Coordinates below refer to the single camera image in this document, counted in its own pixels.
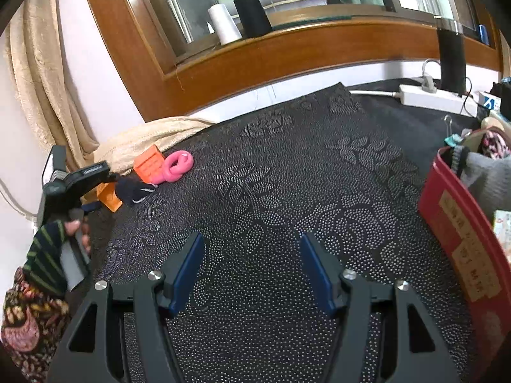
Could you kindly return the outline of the person's left hand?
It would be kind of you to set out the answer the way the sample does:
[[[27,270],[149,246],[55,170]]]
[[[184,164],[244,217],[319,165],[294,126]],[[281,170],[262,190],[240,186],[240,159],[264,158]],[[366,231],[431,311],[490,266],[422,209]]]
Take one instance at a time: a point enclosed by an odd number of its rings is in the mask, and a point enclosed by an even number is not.
[[[83,221],[71,221],[65,222],[65,232],[68,237],[76,236],[77,233],[81,234],[81,244],[85,249],[86,253],[89,254],[91,252],[91,244],[90,244],[90,227],[87,224],[88,218],[85,218]]]

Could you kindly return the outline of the person's left forearm sleeve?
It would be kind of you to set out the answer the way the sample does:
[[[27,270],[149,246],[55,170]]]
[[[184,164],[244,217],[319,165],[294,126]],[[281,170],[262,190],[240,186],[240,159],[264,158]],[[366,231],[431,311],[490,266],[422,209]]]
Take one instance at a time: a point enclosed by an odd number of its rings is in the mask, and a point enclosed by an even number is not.
[[[23,266],[6,292],[2,344],[29,382],[44,382],[71,315],[62,269],[65,223],[50,222],[34,235]]]

